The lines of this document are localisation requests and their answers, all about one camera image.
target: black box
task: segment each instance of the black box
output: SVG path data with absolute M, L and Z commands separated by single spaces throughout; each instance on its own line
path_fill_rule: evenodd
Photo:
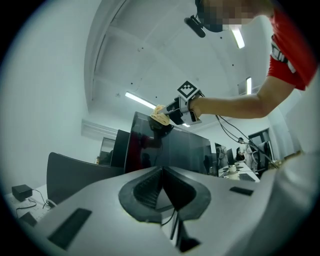
M 13 196 L 20 202 L 32 196 L 32 188 L 27 185 L 19 185 L 12 187 Z

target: ceiling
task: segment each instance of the ceiling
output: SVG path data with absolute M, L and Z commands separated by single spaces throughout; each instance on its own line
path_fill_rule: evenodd
M 239 95 L 238 85 L 249 76 L 244 48 L 231 31 L 199 38 L 184 23 L 195 12 L 194 0 L 127 0 L 100 46 L 89 112 L 100 108 L 131 122 L 135 111 L 149 115 L 152 109 L 126 92 L 167 105 L 186 80 L 206 97 Z M 209 115 L 201 119 L 197 128 L 215 122 Z

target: ceiling light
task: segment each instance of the ceiling light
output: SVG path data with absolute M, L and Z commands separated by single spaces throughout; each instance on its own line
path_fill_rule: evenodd
M 246 79 L 246 94 L 247 95 L 251 94 L 251 90 L 252 90 L 252 78 L 249 77 Z
M 132 99 L 132 100 L 134 100 L 134 101 L 136 101 L 136 102 L 139 102 L 139 103 L 141 103 L 141 104 L 149 107 L 150 109 L 153 109 L 153 110 L 154 110 L 154 109 L 156 108 L 155 105 L 149 103 L 148 101 L 145 101 L 145 100 L 142 99 L 142 98 L 139 98 L 139 97 L 131 94 L 130 92 L 126 92 L 126 93 L 125 93 L 125 96 L 127 96 L 128 98 L 130 98 L 130 99 Z
M 242 35 L 241 35 L 239 28 L 233 29 L 232 32 L 233 32 L 233 35 L 235 37 L 235 40 L 236 40 L 236 43 L 237 43 L 239 49 L 245 47 L 245 42 L 244 42 L 244 39 L 242 38 Z

